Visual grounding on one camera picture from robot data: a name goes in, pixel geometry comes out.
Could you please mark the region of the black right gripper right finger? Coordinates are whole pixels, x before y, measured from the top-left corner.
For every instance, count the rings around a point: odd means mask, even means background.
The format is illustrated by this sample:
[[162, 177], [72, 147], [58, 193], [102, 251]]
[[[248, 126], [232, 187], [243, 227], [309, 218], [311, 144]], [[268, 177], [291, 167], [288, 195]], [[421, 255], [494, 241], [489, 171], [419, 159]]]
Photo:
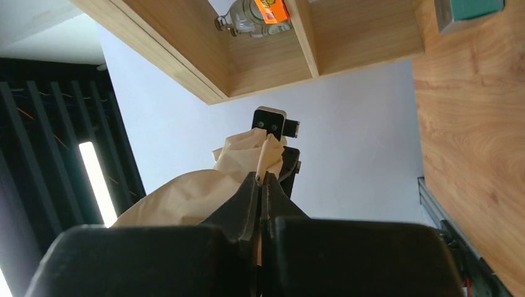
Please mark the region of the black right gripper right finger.
[[278, 219], [308, 218], [290, 200], [278, 178], [268, 172], [261, 186], [261, 294], [285, 296], [289, 284], [285, 243], [279, 238]]

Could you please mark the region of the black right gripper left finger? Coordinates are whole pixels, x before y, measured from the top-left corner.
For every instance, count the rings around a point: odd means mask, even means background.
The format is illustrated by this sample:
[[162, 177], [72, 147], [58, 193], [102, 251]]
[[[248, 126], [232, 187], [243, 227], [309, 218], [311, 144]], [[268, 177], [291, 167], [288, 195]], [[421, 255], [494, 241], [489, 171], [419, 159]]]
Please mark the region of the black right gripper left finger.
[[217, 253], [215, 296], [259, 296], [260, 186], [255, 172], [201, 222], [222, 232]]

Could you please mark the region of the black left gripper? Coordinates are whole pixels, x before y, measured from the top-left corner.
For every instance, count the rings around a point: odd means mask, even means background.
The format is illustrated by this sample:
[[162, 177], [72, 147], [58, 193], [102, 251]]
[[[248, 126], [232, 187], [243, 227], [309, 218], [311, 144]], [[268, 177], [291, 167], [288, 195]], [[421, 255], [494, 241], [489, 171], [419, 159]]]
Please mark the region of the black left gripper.
[[301, 167], [300, 151], [296, 148], [284, 146], [282, 154], [283, 165], [279, 173], [279, 184], [287, 197], [291, 198], [295, 176]]

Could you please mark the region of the beige umbrella with black shaft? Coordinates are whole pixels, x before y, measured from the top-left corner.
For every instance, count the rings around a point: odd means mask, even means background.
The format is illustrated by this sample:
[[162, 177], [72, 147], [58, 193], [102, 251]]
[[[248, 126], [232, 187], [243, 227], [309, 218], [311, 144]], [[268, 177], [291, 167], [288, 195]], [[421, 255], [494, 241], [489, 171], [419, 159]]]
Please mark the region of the beige umbrella with black shaft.
[[279, 175], [287, 145], [254, 128], [225, 139], [214, 150], [211, 169], [182, 174], [142, 198], [120, 215], [113, 227], [197, 225], [237, 192], [248, 173]]

